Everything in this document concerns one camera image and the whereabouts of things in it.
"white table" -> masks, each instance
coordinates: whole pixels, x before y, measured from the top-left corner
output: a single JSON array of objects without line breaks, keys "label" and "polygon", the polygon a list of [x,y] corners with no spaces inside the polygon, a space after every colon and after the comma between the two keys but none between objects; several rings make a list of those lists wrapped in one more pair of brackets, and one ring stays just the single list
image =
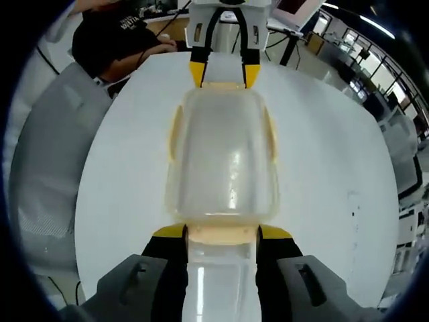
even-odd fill
[{"label": "white table", "polygon": [[[188,61],[189,53],[151,56],[115,99],[91,146],[75,222],[87,298],[100,277],[173,223],[164,204],[167,141],[174,112],[193,88]],[[240,60],[213,53],[206,75],[242,83]],[[375,306],[398,229],[395,176],[375,120],[335,88],[282,66],[263,64],[253,89],[277,125],[280,208],[268,224],[292,233],[304,254],[346,281],[359,304]]]}]

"office chair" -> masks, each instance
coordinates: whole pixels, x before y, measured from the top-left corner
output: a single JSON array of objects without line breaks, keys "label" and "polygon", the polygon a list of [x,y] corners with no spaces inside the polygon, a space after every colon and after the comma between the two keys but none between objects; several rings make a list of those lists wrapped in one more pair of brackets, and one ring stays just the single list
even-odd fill
[{"label": "office chair", "polygon": [[72,63],[42,93],[24,124],[11,165],[9,220],[36,274],[77,274],[79,182],[110,105],[106,92]]}]

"transparent plastic container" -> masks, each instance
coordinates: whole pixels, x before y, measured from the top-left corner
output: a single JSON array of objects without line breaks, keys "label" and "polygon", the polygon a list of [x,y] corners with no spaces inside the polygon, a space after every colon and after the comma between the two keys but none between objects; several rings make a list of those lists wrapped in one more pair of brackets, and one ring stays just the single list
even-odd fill
[{"label": "transparent plastic container", "polygon": [[187,92],[169,149],[166,204],[182,222],[253,225],[277,211],[273,123],[255,91],[217,83]]}]

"person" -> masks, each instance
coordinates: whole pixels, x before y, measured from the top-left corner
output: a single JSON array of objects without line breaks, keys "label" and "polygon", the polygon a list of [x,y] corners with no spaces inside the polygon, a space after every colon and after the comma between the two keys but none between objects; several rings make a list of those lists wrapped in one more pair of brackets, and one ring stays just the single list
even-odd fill
[{"label": "person", "polygon": [[106,83],[128,76],[151,55],[187,50],[185,42],[156,37],[126,1],[94,7],[82,15],[72,55],[89,76]]}]

